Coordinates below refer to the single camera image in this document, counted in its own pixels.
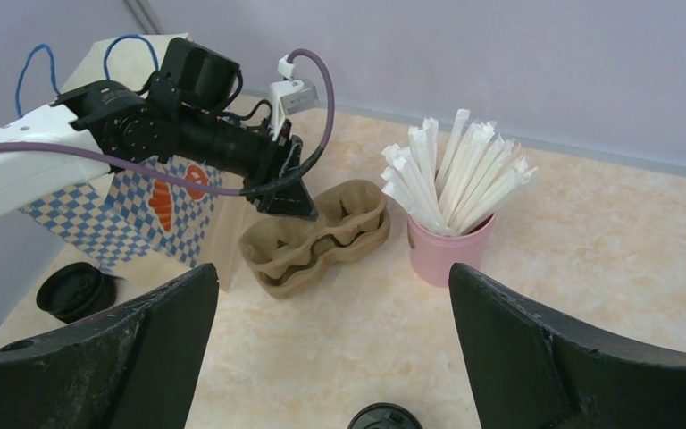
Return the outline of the black plastic cup lid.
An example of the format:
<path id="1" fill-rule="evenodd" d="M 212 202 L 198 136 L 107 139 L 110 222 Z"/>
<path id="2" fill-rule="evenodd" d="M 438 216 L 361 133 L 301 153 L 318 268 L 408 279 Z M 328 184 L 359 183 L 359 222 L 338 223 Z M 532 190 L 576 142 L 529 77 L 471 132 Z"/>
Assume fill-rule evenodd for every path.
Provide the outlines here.
<path id="1" fill-rule="evenodd" d="M 422 429 L 420 421 L 407 409 L 389 402 L 362 408 L 347 429 Z"/>

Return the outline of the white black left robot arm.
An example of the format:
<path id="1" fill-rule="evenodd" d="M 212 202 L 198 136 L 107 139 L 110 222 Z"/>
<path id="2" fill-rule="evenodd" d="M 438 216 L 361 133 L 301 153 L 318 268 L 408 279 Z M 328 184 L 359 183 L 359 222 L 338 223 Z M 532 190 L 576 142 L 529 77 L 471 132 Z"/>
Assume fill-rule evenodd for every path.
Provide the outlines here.
<path id="1" fill-rule="evenodd" d="M 243 197 L 259 213 L 313 221 L 303 178 L 324 151 L 301 156 L 285 101 L 312 105 L 313 84 L 294 80 L 295 50 L 280 63 L 270 116 L 250 126 L 230 111 L 240 66 L 172 39 L 139 90 L 104 78 L 62 93 L 0 127 L 0 217 L 110 172 L 133 171 L 184 189 Z"/>

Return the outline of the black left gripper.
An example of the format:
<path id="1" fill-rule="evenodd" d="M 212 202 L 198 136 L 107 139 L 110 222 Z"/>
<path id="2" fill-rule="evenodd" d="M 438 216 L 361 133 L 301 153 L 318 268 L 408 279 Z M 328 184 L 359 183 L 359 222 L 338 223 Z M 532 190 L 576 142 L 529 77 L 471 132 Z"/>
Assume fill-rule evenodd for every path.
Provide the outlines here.
<path id="1" fill-rule="evenodd" d="M 304 143 L 290 133 L 291 128 L 286 121 L 273 139 L 268 131 L 252 131 L 226 121 L 204 124 L 186 120 L 180 126 L 177 155 L 236 174 L 245 189 L 261 187 L 290 176 L 300 166 Z M 256 210 L 311 222 L 319 215 L 302 181 L 262 195 Z"/>

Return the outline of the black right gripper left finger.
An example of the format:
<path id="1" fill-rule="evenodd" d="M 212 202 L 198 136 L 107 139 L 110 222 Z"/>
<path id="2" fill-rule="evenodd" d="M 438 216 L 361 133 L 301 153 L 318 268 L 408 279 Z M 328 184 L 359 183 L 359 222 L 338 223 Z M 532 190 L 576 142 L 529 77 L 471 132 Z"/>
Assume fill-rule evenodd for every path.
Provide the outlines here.
<path id="1" fill-rule="evenodd" d="M 182 428 L 219 295 L 202 264 L 0 349 L 0 428 Z"/>

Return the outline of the blue checkered paper bag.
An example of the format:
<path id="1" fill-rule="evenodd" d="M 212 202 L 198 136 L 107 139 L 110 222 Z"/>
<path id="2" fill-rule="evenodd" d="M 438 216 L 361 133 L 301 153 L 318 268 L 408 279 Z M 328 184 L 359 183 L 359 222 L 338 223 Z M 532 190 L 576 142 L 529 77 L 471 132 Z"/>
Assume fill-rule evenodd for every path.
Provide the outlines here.
<path id="1" fill-rule="evenodd" d="M 96 42 L 61 86 L 67 92 L 105 77 L 139 89 L 154 71 L 147 42 L 127 38 Z M 239 177 L 174 156 L 142 166 L 190 184 L 237 188 Z M 20 211 L 62 238 L 99 268 L 143 286 L 158 274 L 178 276 L 200 264 L 214 264 L 219 285 L 229 290 L 246 203 L 173 186 L 130 170 L 107 174 L 48 194 Z"/>

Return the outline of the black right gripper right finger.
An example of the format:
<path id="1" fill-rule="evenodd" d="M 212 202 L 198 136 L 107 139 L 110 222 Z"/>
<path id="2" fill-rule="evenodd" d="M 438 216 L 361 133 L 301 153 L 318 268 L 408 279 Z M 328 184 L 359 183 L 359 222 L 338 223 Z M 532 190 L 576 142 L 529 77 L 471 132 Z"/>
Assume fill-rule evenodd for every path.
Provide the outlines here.
<path id="1" fill-rule="evenodd" d="M 686 428 L 686 352 L 587 324 L 463 264 L 457 336 L 484 428 Z"/>

